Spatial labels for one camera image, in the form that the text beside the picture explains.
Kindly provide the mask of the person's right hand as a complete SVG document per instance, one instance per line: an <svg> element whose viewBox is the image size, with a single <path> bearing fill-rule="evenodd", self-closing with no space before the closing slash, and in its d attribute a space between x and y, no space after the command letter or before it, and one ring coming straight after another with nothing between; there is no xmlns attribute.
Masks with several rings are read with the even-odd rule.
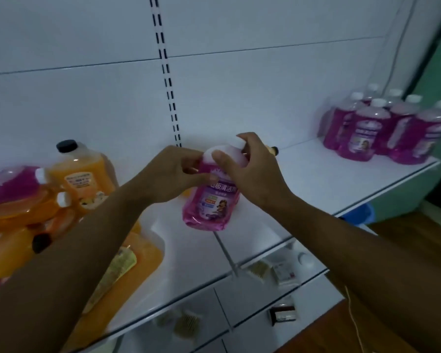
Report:
<svg viewBox="0 0 441 353"><path fill-rule="evenodd" d="M238 137L246 141L249 162L246 165L246 180L234 183L248 201L270 213L294 195L282 176L276 157L269 153L259 136L248 132Z"/></svg>

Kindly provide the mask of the person's left hand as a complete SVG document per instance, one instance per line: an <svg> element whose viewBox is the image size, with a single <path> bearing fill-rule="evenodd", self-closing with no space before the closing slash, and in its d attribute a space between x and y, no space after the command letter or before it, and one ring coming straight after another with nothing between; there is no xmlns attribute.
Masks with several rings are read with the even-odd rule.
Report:
<svg viewBox="0 0 441 353"><path fill-rule="evenodd" d="M130 181L131 193L146 205L176 198L187 190L180 189L182 173L202 173L198 170L202 156L198 150L164 148Z"/></svg>

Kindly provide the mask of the pink cleaner bottle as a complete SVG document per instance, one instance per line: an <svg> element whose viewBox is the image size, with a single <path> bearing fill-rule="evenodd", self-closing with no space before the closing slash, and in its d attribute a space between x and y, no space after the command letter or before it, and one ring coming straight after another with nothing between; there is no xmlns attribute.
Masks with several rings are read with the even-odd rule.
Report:
<svg viewBox="0 0 441 353"><path fill-rule="evenodd" d="M212 152L219 150L229 155L240 167L245 167L248 164L247 157L243 154L245 146L245 140L232 136L226 144L214 146L203 153L199 171L216 175L218 182L191 191L182 210L182 219L186 225L202 231L225 229L238 203L240 192L229 175L213 160Z"/></svg>

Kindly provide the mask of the person's right forearm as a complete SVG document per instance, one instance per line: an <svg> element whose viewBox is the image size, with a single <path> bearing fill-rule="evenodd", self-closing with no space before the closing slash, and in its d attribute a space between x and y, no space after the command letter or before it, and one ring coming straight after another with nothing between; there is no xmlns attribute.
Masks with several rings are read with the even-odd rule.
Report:
<svg viewBox="0 0 441 353"><path fill-rule="evenodd" d="M441 266L312 207L292 193L264 211L419 353L441 353Z"/></svg>

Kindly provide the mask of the small beige packet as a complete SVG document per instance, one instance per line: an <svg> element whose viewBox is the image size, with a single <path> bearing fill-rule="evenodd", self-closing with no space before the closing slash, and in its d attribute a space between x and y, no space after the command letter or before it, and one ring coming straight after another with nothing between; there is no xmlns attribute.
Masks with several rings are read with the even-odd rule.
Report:
<svg viewBox="0 0 441 353"><path fill-rule="evenodd" d="M246 273L255 280L264 283L271 271L271 264L264 260L259 260L245 268Z"/></svg>

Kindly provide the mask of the slotted white shelf upright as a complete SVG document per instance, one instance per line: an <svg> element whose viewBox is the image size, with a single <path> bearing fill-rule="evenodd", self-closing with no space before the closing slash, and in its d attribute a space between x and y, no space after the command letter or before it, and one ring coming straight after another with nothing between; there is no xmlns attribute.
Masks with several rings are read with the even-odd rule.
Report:
<svg viewBox="0 0 441 353"><path fill-rule="evenodd" d="M180 130L179 119L176 109L176 100L173 90L172 76L170 70L170 60L167 52L167 41L164 33L163 17L159 0L149 0L153 26L155 28L156 43L159 50L159 60L161 62L161 69L164 79L165 92L169 107L170 123L174 136L174 143L176 147L182 148L182 136Z"/></svg>

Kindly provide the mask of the large orange jug yellow label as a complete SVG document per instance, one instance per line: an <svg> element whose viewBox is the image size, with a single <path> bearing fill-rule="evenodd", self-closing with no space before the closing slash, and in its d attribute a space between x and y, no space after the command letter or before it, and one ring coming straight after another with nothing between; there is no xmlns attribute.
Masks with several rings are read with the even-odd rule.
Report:
<svg viewBox="0 0 441 353"><path fill-rule="evenodd" d="M86 348L101 338L125 303L157 270L164 254L163 239L143 229L138 220L87 301L61 353Z"/></svg>

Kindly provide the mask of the orange jug with black cap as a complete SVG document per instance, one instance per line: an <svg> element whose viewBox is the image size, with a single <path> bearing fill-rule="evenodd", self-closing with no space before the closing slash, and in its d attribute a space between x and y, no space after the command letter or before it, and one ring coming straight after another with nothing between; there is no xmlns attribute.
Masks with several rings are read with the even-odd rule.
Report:
<svg viewBox="0 0 441 353"><path fill-rule="evenodd" d="M103 155L75 140L60 141L56 148L59 158L48 168L51 177L80 214L92 212L116 190Z"/></svg>
<svg viewBox="0 0 441 353"><path fill-rule="evenodd" d="M63 237L77 223L73 209L62 209L43 223L0 232L0 279L7 278L35 255Z"/></svg>

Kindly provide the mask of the small white and red box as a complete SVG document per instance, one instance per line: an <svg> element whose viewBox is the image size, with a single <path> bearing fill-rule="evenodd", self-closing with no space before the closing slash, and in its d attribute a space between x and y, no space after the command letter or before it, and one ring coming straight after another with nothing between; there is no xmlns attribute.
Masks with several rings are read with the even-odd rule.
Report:
<svg viewBox="0 0 441 353"><path fill-rule="evenodd" d="M288 261L281 261L272 264L271 273L275 283L279 287L299 285L300 282L297 278L294 268Z"/></svg>

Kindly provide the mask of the blue plastic basin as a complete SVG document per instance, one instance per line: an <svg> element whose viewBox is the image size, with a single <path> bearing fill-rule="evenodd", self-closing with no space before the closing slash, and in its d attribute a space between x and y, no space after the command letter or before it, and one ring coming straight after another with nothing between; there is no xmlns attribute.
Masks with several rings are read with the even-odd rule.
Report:
<svg viewBox="0 0 441 353"><path fill-rule="evenodd" d="M370 225L375 222L376 214L374 207L365 203L343 214L340 219L354 226Z"/></svg>

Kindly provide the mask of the beige ribbed packet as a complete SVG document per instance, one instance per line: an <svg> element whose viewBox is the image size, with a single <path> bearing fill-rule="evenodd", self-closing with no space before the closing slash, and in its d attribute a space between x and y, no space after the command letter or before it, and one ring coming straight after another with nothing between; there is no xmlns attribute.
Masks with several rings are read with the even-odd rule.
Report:
<svg viewBox="0 0 441 353"><path fill-rule="evenodd" d="M190 310L182 310L173 327L175 337L185 340L195 340L200 332L202 315Z"/></svg>

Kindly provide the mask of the dark brown small box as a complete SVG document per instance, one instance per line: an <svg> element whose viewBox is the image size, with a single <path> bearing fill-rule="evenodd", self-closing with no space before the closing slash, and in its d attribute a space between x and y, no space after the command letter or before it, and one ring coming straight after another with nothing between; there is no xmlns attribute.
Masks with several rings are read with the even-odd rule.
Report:
<svg viewBox="0 0 441 353"><path fill-rule="evenodd" d="M279 323L296 321L298 314L294 305L281 304L268 309L271 326Z"/></svg>

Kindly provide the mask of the cluster of pink bottles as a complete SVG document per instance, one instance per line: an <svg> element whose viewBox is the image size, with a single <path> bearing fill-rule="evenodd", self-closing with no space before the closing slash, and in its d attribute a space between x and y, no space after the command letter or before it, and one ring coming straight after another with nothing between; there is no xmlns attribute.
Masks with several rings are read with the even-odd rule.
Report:
<svg viewBox="0 0 441 353"><path fill-rule="evenodd" d="M319 136L326 149L347 160L367 162L375 155L421 164L441 138L441 100L421 110L422 95L393 88L378 97L378 84L331 101Z"/></svg>

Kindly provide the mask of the white lowest shelf board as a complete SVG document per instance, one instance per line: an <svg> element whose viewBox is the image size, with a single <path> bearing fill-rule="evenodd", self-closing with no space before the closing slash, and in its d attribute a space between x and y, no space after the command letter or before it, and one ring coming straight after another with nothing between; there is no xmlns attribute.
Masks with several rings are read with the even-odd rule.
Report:
<svg viewBox="0 0 441 353"><path fill-rule="evenodd" d="M296 320L273 326L265 309L194 353L274 353L344 299L325 275L306 283L290 296Z"/></svg>

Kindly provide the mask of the pink pouch-shaped bottle white cap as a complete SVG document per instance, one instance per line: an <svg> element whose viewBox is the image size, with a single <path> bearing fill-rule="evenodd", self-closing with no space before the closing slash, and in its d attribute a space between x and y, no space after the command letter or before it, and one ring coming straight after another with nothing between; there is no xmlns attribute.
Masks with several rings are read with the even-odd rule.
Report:
<svg viewBox="0 0 441 353"><path fill-rule="evenodd" d="M49 173L42 167L13 166L0 170L0 204L31 197L49 183Z"/></svg>

